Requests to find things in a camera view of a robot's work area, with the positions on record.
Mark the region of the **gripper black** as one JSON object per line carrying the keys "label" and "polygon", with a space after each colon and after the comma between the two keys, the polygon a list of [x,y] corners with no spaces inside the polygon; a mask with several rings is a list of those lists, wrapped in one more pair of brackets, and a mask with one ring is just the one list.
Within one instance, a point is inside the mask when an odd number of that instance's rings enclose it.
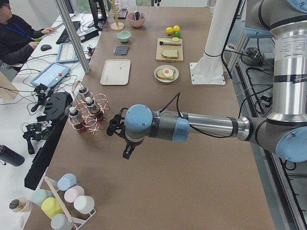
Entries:
{"label": "gripper black", "polygon": [[129,159],[132,155],[136,146],[142,144],[144,136],[141,137],[131,137],[128,134],[125,134],[126,147],[123,151],[123,158]]}

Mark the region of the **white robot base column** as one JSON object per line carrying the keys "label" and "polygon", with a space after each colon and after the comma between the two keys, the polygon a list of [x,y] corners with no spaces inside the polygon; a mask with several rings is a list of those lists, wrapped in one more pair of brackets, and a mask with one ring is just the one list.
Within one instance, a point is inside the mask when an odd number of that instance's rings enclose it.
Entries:
{"label": "white robot base column", "polygon": [[198,62],[190,63],[193,85],[225,85],[223,51],[240,4],[239,0],[216,2],[203,57]]}

